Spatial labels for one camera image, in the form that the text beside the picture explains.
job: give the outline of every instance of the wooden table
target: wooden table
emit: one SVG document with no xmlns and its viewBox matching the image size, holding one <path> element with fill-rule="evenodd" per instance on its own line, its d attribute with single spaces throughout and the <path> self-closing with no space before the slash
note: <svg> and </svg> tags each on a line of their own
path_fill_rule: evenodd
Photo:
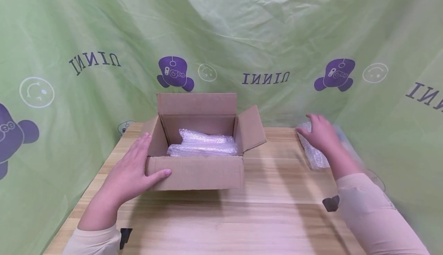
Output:
<svg viewBox="0 0 443 255">
<path fill-rule="evenodd" d="M 60 255 L 91 198 L 138 137 L 132 124 L 61 227 L 45 255 Z M 117 227 L 133 228 L 123 255 L 359 255 L 337 213 L 330 170 L 312 171 L 292 128 L 265 128 L 268 142 L 245 153 L 242 190 L 146 192 L 125 203 Z"/>
</svg>

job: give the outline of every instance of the sleeve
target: sleeve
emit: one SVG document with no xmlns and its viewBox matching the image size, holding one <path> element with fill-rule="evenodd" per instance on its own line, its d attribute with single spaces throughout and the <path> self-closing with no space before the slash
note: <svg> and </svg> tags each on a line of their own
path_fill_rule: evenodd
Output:
<svg viewBox="0 0 443 255">
<path fill-rule="evenodd" d="M 101 231 L 76 229 L 62 255 L 117 255 L 121 237 L 116 225 Z"/>
<path fill-rule="evenodd" d="M 337 180 L 338 211 L 369 255 L 429 255 L 385 193 L 364 173 Z"/>
</svg>

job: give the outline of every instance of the bubble wrap package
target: bubble wrap package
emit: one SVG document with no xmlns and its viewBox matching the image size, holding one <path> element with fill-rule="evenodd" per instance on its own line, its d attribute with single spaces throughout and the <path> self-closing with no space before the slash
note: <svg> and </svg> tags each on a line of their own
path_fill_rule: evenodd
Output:
<svg viewBox="0 0 443 255">
<path fill-rule="evenodd" d="M 182 143 L 234 143 L 231 136 L 206 135 L 187 129 L 179 129 L 178 132 L 183 139 Z"/>
<path fill-rule="evenodd" d="M 182 143 L 171 144 L 167 154 L 171 157 L 236 156 L 238 150 L 234 143 Z"/>
<path fill-rule="evenodd" d="M 312 129 L 311 122 L 302 123 L 297 127 L 304 128 L 308 132 L 311 132 Z M 297 132 L 297 134 L 300 138 L 300 142 L 303 145 L 307 160 L 309 161 L 311 168 L 328 168 L 329 162 L 323 155 L 323 153 L 321 153 L 317 148 L 313 147 L 300 133 Z"/>
<path fill-rule="evenodd" d="M 304 128 L 308 132 L 311 132 L 312 126 L 311 122 L 306 122 L 298 125 L 297 127 Z M 351 143 L 349 142 L 348 138 L 346 137 L 345 133 L 341 130 L 340 127 L 334 125 L 335 132 L 337 133 L 338 138 L 341 141 L 341 144 L 343 147 L 351 154 L 352 158 L 361 165 L 361 167 L 364 167 L 363 161 L 358 156 L 358 154 L 353 149 Z M 311 165 L 312 169 L 316 168 L 329 168 L 329 162 L 326 159 L 326 157 L 321 153 L 318 149 L 314 148 L 300 133 L 298 133 L 298 137 L 300 138 L 300 142 L 302 143 L 302 146 L 305 150 L 306 157 L 309 161 L 309 164 Z"/>
</svg>

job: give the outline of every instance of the green fabric backdrop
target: green fabric backdrop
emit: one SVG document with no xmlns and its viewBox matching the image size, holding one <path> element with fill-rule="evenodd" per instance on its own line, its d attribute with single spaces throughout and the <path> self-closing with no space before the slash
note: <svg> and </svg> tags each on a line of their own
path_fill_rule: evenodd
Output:
<svg viewBox="0 0 443 255">
<path fill-rule="evenodd" d="M 157 92 L 338 124 L 442 253 L 443 0 L 0 0 L 0 254 L 40 254 Z"/>
</svg>

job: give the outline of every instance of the cardboard box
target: cardboard box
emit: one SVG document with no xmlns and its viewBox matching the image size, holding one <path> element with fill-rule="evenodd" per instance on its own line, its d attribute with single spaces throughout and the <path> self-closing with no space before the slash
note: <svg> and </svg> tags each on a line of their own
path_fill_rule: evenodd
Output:
<svg viewBox="0 0 443 255">
<path fill-rule="evenodd" d="M 169 168 L 171 176 L 151 190 L 218 190 L 243 188 L 243 153 L 266 142 L 257 106 L 237 115 L 236 93 L 161 93 L 158 115 L 147 121 L 141 135 L 149 132 L 152 143 L 146 174 Z M 171 144 L 181 144 L 179 129 L 207 135 L 233 136 L 239 156 L 169 157 Z"/>
</svg>

